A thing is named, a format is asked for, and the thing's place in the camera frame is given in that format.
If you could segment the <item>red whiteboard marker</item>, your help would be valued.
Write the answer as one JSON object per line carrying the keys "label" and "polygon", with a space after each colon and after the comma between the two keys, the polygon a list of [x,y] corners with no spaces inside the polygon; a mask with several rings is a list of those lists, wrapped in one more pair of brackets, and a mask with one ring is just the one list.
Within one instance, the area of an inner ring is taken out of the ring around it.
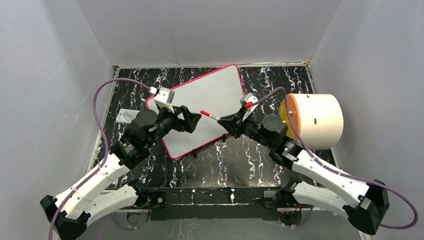
{"label": "red whiteboard marker", "polygon": [[219,120],[221,119],[220,117],[214,116],[213,114],[208,113],[208,112],[206,112],[206,111],[204,111],[204,110],[201,110],[201,111],[200,111],[200,113],[201,113],[202,115],[207,116],[207,117],[209,117],[209,118],[211,118],[211,119],[214,119],[214,120],[216,120],[216,121],[219,121]]}

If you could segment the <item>pink framed whiteboard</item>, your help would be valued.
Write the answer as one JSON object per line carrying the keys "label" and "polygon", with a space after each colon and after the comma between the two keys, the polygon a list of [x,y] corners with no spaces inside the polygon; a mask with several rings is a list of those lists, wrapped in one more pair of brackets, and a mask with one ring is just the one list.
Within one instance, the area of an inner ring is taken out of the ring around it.
{"label": "pink framed whiteboard", "polygon": [[[206,111],[216,117],[236,113],[245,95],[239,67],[230,64],[200,77],[172,87],[172,105],[186,106],[192,113]],[[171,130],[162,142],[172,159],[218,140],[226,130],[214,119],[203,115],[193,133]]]}

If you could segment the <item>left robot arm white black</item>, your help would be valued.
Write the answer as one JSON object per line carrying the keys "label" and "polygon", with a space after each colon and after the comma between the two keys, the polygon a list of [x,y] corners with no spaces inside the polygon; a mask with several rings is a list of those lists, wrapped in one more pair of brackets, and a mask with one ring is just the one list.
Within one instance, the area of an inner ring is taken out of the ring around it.
{"label": "left robot arm white black", "polygon": [[107,194],[102,192],[145,160],[170,131],[193,133],[201,117],[183,105],[174,111],[165,107],[159,112],[141,110],[97,166],[67,190],[40,201],[50,223],[48,239],[56,233],[62,240],[76,240],[88,226],[116,210],[147,207],[151,203],[149,190],[137,180]]}

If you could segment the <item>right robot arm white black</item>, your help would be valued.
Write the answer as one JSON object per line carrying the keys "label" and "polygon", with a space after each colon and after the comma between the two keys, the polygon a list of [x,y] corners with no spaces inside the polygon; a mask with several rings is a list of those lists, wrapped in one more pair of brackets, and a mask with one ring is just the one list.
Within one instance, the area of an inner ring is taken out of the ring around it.
{"label": "right robot arm white black", "polygon": [[311,205],[346,218],[357,230],[375,235],[389,207],[385,183],[357,180],[352,175],[309,153],[286,135],[288,126],[275,114],[261,122],[237,112],[220,117],[218,124],[234,138],[245,135],[267,147],[274,162],[313,179],[322,185],[312,186],[301,180],[290,180],[281,190],[282,202],[288,207],[298,203]]}

